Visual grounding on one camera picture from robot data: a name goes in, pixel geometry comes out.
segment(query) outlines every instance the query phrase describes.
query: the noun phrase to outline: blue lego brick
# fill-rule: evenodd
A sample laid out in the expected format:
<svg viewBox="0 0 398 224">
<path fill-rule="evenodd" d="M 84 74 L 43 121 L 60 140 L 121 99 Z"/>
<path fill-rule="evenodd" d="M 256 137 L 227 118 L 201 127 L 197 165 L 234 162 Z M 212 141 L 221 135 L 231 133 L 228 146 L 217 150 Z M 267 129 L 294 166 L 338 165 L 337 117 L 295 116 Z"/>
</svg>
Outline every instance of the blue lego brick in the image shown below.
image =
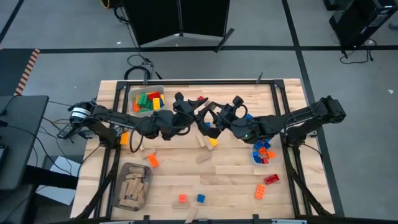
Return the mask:
<svg viewBox="0 0 398 224">
<path fill-rule="evenodd" d="M 265 147 L 266 149 L 269 149 L 269 148 L 271 147 L 271 144 L 269 144 L 268 142 L 265 142 L 265 143 L 264 143 L 264 147 Z"/>
<path fill-rule="evenodd" d="M 261 141 L 256 142 L 256 144 L 254 145 L 255 150 L 259 150 L 261 147 L 264 146 L 264 143 L 262 143 Z"/>
<path fill-rule="evenodd" d="M 205 196 L 201 195 L 201 194 L 198 194 L 197 202 L 200 202 L 200 203 L 205 202 Z"/>
<path fill-rule="evenodd" d="M 244 118 L 245 118 L 245 119 L 252 119 L 253 116 L 251 116 L 250 114 L 247 114 Z"/>
<path fill-rule="evenodd" d="M 255 156 L 255 157 L 253 157 L 253 158 L 254 158 L 254 162 L 256 162 L 256 163 L 258 163 L 258 164 L 261 163 L 261 157 Z"/>
</svg>

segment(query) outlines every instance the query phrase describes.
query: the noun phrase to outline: white paper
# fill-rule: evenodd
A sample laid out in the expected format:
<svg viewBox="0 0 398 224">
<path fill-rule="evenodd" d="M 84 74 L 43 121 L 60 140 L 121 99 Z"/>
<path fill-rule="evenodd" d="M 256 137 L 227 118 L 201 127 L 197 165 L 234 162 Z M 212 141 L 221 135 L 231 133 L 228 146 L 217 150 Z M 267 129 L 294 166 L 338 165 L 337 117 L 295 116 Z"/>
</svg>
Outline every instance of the white paper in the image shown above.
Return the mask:
<svg viewBox="0 0 398 224">
<path fill-rule="evenodd" d="M 77 177 L 77 172 L 80 167 L 79 163 L 73 162 L 73 161 L 66 159 L 64 157 L 61 157 L 61 156 L 58 156 L 58 158 L 54 162 L 60 168 L 67 170 L 68 172 L 71 172 L 71 174 L 73 176 Z M 67 172 L 60 170 L 55 165 L 52 165 L 50 171 L 57 172 L 60 174 L 69 175 Z M 65 205 L 71 205 L 73 199 L 75 198 L 76 190 L 62 189 L 62 188 L 58 188 L 58 187 L 46 187 L 46 188 L 38 191 L 37 193 L 39 195 L 43 195 L 44 197 L 51 198 L 52 200 L 61 202 Z"/>
</svg>

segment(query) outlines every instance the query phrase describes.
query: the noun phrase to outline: wooden tabletop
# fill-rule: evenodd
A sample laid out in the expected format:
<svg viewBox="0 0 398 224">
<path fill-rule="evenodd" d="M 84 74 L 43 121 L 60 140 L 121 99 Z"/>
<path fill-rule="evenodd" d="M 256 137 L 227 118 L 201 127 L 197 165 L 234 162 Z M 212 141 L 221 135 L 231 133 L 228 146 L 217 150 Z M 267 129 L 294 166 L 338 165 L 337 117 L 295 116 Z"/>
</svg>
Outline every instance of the wooden tabletop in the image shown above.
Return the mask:
<svg viewBox="0 0 398 224">
<path fill-rule="evenodd" d="M 290 110 L 306 107 L 300 80 L 284 81 Z M 116 82 L 101 82 L 97 98 L 99 105 L 112 109 Z M 251 115 L 275 114 L 271 88 L 265 85 L 165 85 L 164 88 L 168 109 L 172 108 L 174 94 L 180 91 L 185 99 L 195 100 L 198 96 L 204 96 L 221 104 L 231 104 L 233 98 L 239 95 Z M 243 110 L 238 111 L 237 115 L 243 113 Z M 211 152 L 212 158 L 197 164 L 197 156 L 207 151 L 207 148 L 200 147 L 196 139 L 198 133 L 196 125 L 193 124 L 188 135 L 175 136 L 171 141 L 163 141 L 161 137 L 154 140 L 144 139 L 145 149 L 157 149 L 156 157 L 160 163 L 158 167 L 152 168 L 154 176 L 146 206 L 138 212 L 113 208 L 112 220 L 142 220 L 144 215 L 150 215 L 151 220 L 184 220 L 188 209 L 172 209 L 172 204 L 178 201 L 180 194 L 186 194 L 191 207 L 198 209 L 195 219 L 251 219 L 253 214 L 259 214 L 260 218 L 294 217 L 279 136 L 271 141 L 270 150 L 275 152 L 276 158 L 270 160 L 271 163 L 268 165 L 254 165 L 250 157 L 252 145 L 236 139 L 227 129 L 219 136 L 219 145 Z M 137 133 L 134 134 L 134 139 L 138 137 Z M 306 143 L 318 148 L 314 138 L 307 138 Z M 98 139 L 89 140 L 85 156 L 97 145 Z M 300 149 L 307 187 L 329 212 L 334 212 L 319 154 L 306 146 Z M 71 217 L 77 216 L 97 191 L 103 156 L 104 149 L 99 148 L 83 164 Z M 114 152 L 110 155 L 109 169 L 113 156 Z M 132 154 L 128 146 L 123 146 L 119 170 L 125 162 L 150 166 L 147 159 L 141 159 L 141 151 Z M 278 174 L 280 180 L 267 185 L 263 200 L 255 199 L 257 184 L 263 184 L 263 179 L 272 174 Z M 296 189 L 300 211 L 304 211 L 302 194 L 298 187 Z M 196 202 L 198 194 L 206 196 L 205 203 Z M 107 200 L 108 190 L 103 197 L 101 216 L 105 214 Z"/>
</svg>

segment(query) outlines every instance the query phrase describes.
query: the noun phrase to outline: yellow lego brick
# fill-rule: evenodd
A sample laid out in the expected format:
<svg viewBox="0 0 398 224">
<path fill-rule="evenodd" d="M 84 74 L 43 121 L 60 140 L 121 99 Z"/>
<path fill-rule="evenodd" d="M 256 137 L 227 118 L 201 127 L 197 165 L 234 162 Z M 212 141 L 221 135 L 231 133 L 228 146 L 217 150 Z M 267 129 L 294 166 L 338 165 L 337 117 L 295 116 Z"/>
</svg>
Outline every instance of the yellow lego brick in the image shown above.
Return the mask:
<svg viewBox="0 0 398 224">
<path fill-rule="evenodd" d="M 160 98 L 154 98 L 152 101 L 154 102 L 154 110 L 159 110 L 160 109 Z"/>
<path fill-rule="evenodd" d="M 213 147 L 216 146 L 216 145 L 218 145 L 217 139 L 209 138 L 209 142 L 210 142 L 210 144 L 211 144 Z"/>
<path fill-rule="evenodd" d="M 160 99 L 162 99 L 163 104 L 166 104 L 166 100 L 164 99 L 164 94 L 160 94 Z"/>
</svg>

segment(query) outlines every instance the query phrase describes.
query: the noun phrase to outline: plastic container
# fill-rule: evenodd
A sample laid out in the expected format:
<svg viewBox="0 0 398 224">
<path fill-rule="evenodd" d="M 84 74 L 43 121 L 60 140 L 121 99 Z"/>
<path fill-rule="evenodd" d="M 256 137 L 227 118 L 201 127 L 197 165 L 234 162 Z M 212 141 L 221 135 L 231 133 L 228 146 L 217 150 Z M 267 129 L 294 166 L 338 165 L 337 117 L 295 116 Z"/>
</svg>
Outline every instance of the plastic container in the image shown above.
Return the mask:
<svg viewBox="0 0 398 224">
<path fill-rule="evenodd" d="M 120 170 L 120 173 L 118 175 L 118 179 L 116 180 L 116 186 L 115 186 L 115 189 L 113 192 L 113 206 L 116 208 L 121 208 L 121 209 L 136 212 L 145 207 L 145 203 L 146 203 L 147 197 L 148 197 L 148 192 L 146 192 L 146 194 L 145 194 L 144 204 L 141 208 L 130 208 L 130 207 L 122 206 L 122 205 L 120 205 L 120 200 L 119 200 L 120 188 L 122 187 L 122 183 L 126 180 L 126 175 L 129 174 L 130 167 L 143 167 L 144 168 L 145 174 L 144 174 L 144 178 L 142 178 L 142 180 L 144 182 L 149 183 L 148 190 L 147 190 L 149 192 L 150 183 L 152 182 L 152 171 L 150 170 L 150 168 L 147 166 L 140 165 L 140 164 L 133 164 L 133 163 L 127 162 L 127 163 L 123 164 L 123 166 Z"/>
<path fill-rule="evenodd" d="M 151 86 L 147 88 L 140 88 L 140 89 L 135 89 L 135 90 L 130 90 L 129 92 L 129 110 L 132 113 L 133 116 L 142 118 L 145 116 L 150 116 L 154 111 L 160 111 L 160 110 L 167 110 L 166 102 L 164 102 L 164 106 L 161 107 L 159 110 L 152 110 L 152 111 L 146 111 L 146 112 L 135 112 L 132 108 L 133 103 L 136 100 L 137 95 L 145 94 L 145 93 L 152 93 L 152 92 L 159 92 L 160 94 L 164 94 L 164 88 L 163 86 Z"/>
<path fill-rule="evenodd" d="M 258 165 L 258 166 L 266 166 L 266 165 L 275 165 L 275 164 L 280 164 L 283 160 L 283 152 L 282 152 L 282 148 L 280 147 L 280 138 L 273 138 L 269 141 L 269 144 L 271 145 L 271 147 L 269 149 L 267 149 L 267 151 L 272 151 L 275 154 L 275 158 L 273 159 L 268 159 L 268 164 L 262 164 L 262 163 L 257 163 L 254 160 L 253 157 L 253 152 L 258 152 L 257 149 L 254 148 L 254 146 L 249 150 L 250 153 L 250 158 L 251 158 L 251 162 L 254 165 Z"/>
</svg>

